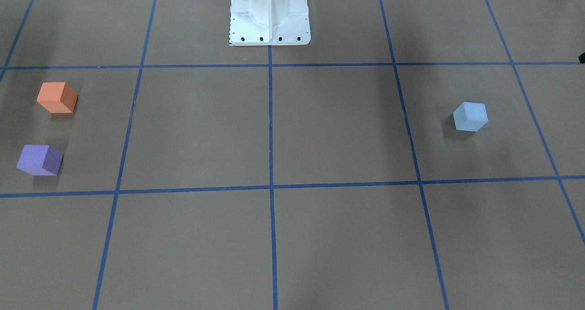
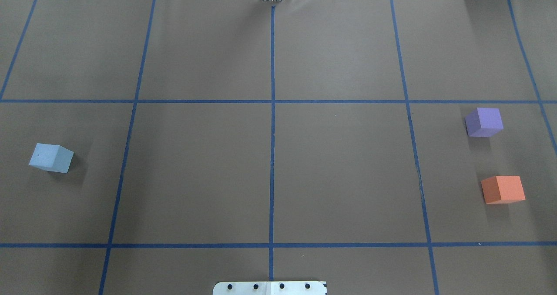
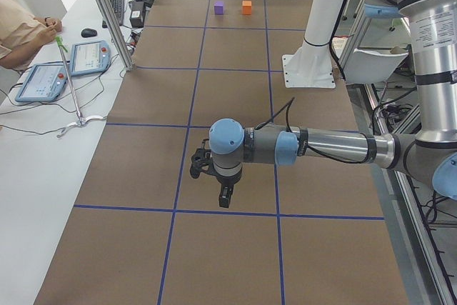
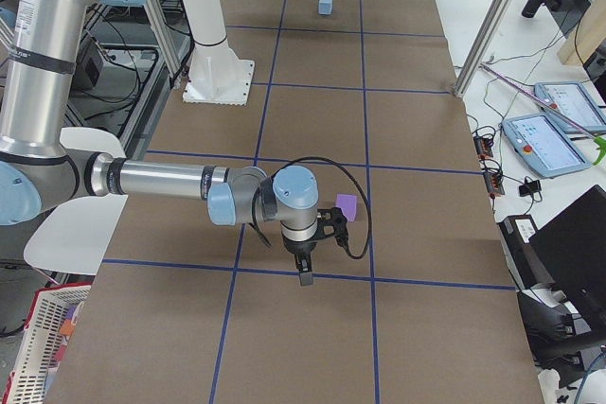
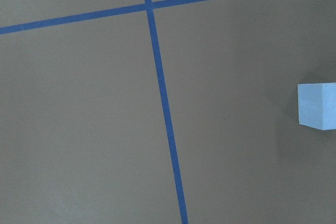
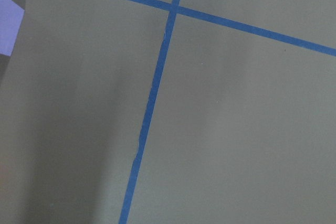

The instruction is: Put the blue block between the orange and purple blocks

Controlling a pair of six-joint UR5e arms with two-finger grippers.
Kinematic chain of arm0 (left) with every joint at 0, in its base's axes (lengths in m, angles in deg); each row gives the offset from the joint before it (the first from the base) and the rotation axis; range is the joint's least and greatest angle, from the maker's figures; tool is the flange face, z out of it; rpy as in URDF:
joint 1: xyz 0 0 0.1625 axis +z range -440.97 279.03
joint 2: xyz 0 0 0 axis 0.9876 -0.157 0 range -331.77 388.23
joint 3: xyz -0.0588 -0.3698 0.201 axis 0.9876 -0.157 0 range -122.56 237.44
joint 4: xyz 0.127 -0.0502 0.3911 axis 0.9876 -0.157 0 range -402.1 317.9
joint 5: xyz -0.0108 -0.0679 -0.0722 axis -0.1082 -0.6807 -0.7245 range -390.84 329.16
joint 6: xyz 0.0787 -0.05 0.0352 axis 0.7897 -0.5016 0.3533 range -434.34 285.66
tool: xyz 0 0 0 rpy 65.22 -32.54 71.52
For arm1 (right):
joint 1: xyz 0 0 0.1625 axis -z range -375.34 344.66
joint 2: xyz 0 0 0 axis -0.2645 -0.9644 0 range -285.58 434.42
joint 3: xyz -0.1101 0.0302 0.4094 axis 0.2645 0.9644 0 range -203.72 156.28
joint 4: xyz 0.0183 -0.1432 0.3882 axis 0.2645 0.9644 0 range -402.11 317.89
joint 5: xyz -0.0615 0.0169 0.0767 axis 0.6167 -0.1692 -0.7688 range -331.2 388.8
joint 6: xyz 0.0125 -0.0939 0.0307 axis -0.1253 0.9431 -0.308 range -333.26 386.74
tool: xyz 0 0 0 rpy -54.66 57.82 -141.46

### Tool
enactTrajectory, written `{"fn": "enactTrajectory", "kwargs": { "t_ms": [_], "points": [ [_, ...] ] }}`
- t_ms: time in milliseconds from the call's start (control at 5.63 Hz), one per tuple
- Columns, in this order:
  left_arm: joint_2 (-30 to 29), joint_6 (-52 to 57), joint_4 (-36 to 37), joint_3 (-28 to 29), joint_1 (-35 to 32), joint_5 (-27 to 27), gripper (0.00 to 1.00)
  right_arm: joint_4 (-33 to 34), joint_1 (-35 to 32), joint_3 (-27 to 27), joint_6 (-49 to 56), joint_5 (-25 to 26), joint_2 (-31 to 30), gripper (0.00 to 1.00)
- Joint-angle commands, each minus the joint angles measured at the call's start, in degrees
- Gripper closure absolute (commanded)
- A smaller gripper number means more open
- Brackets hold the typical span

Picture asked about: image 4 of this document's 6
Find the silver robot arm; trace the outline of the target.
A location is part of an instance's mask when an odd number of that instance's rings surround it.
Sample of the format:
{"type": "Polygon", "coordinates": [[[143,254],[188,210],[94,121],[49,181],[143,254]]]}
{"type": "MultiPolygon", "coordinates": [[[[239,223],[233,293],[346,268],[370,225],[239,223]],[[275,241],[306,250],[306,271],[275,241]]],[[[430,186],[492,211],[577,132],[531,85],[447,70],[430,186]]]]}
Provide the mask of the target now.
{"type": "MultiPolygon", "coordinates": [[[[302,285],[312,277],[319,230],[313,173],[288,165],[171,165],[68,149],[60,140],[86,11],[119,0],[19,0],[1,105],[1,221],[36,218],[81,197],[153,194],[204,201],[217,225],[276,220],[302,285]]],[[[146,0],[130,0],[142,4],[146,0]]]]}

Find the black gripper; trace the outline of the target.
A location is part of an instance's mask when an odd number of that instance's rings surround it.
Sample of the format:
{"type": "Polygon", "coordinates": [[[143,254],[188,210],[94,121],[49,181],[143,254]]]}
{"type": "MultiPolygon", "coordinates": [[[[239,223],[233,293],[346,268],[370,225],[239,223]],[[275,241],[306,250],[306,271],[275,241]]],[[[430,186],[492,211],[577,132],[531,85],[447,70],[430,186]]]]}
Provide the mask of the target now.
{"type": "Polygon", "coordinates": [[[301,266],[298,268],[300,286],[312,285],[313,272],[310,265],[312,264],[312,252],[317,242],[313,240],[294,241],[287,237],[283,237],[282,240],[286,250],[294,256],[295,265],[301,266]]]}

